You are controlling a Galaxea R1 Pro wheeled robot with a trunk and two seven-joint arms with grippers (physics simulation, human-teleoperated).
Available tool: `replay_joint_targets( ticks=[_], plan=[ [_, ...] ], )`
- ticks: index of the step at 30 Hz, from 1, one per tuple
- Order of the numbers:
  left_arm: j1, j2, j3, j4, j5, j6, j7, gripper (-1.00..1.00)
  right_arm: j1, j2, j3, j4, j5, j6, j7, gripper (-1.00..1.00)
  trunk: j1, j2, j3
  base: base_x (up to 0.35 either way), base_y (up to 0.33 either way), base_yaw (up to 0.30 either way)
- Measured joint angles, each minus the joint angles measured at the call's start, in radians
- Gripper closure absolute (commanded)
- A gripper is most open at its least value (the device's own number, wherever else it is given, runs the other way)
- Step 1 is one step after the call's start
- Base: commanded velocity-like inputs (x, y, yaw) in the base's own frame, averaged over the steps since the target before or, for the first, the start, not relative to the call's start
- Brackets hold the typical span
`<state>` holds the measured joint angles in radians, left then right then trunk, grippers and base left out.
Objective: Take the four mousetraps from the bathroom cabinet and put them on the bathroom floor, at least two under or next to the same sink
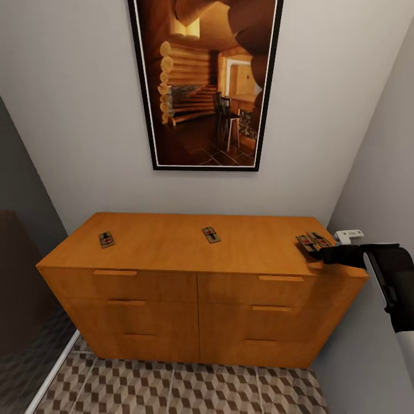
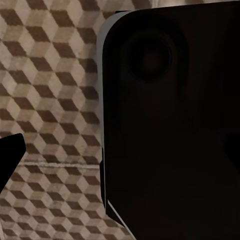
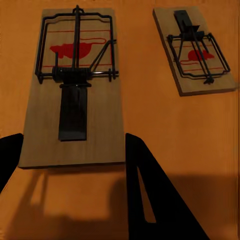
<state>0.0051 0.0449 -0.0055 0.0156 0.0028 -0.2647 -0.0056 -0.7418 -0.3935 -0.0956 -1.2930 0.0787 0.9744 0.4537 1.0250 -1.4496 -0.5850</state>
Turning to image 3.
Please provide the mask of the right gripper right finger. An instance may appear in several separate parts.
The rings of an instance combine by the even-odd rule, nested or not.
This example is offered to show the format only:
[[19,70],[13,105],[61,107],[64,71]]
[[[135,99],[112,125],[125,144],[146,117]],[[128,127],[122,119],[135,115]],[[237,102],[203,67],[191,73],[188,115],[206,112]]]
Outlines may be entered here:
[[[129,240],[209,240],[144,141],[126,132],[125,155]],[[137,167],[156,223],[145,220]]]

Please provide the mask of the mousetrap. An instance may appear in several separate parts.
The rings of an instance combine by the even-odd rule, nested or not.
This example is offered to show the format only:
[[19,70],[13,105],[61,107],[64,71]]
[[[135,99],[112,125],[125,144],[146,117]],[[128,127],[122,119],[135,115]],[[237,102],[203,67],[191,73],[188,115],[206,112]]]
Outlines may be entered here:
[[126,164],[115,7],[43,9],[23,170]]
[[179,97],[238,88],[198,6],[154,7],[152,14]]

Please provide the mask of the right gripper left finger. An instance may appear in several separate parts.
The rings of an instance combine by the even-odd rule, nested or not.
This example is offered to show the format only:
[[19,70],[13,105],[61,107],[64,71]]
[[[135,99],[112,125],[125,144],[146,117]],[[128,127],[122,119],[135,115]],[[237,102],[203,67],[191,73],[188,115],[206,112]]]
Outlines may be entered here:
[[21,133],[0,138],[0,194],[19,164],[23,141]]

